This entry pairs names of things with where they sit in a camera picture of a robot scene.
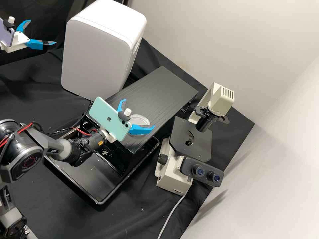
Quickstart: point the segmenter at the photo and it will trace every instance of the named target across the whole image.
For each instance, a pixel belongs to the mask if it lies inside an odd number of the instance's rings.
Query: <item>black cloth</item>
[[[74,0],[10,0],[0,1],[0,17],[8,19],[15,17],[15,27],[24,20],[31,19],[30,24],[25,28],[25,35],[38,40],[57,41],[58,47],[63,44],[66,19]],[[46,52],[43,50],[32,50],[25,48],[10,54],[2,52],[0,55],[0,65],[27,57],[40,55]]]
[[[57,50],[0,67],[0,119],[12,118],[24,123],[35,120],[49,132],[70,126],[79,118],[88,101],[62,88],[60,58],[62,50]],[[191,105],[195,107],[206,88],[145,40],[142,40],[126,85],[161,65],[199,91]],[[186,118],[190,112],[191,109],[187,114],[179,111],[177,115]],[[210,163],[222,170],[253,127],[253,123],[234,108],[228,116],[231,120],[228,127],[221,124],[212,127],[214,151]],[[170,134],[172,125],[173,119],[155,136],[161,141]],[[155,186],[154,170],[159,149],[101,208],[93,207],[42,163],[12,184],[11,193],[39,239],[157,238],[180,199],[180,196]],[[179,238],[210,191],[211,187],[194,181],[162,238]]]

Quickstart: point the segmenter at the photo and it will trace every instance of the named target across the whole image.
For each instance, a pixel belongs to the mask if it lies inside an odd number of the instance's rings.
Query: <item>ventilation grille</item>
[[[231,99],[234,98],[234,92],[232,90],[230,90],[230,89],[225,88],[225,87],[223,87],[223,95],[227,96],[227,97],[229,97]]]

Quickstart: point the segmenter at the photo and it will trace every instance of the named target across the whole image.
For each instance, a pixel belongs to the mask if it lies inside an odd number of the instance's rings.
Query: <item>white cable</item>
[[[174,206],[174,208],[172,209],[171,213],[169,214],[168,218],[166,219],[166,222],[161,230],[161,232],[159,233],[159,236],[157,237],[157,239],[160,239],[160,237],[162,236],[164,230],[165,230],[165,227],[170,219],[170,217],[172,216],[173,212],[175,211],[175,209],[178,207],[178,205],[183,201],[184,197],[186,196],[187,192],[188,192],[189,189],[187,189],[187,191],[185,192],[185,194],[180,198],[180,200],[176,203],[176,205]]]

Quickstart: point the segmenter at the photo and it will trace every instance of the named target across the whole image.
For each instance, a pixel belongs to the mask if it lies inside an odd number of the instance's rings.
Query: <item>white box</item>
[[[62,86],[89,100],[122,89],[146,18],[113,0],[97,0],[66,25]]]

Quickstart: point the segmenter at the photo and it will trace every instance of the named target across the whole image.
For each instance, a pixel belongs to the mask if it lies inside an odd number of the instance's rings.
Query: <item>white wall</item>
[[[319,58],[255,125],[182,239],[318,238]]]
[[[206,87],[235,91],[256,122],[319,55],[315,0],[130,0],[144,38]]]

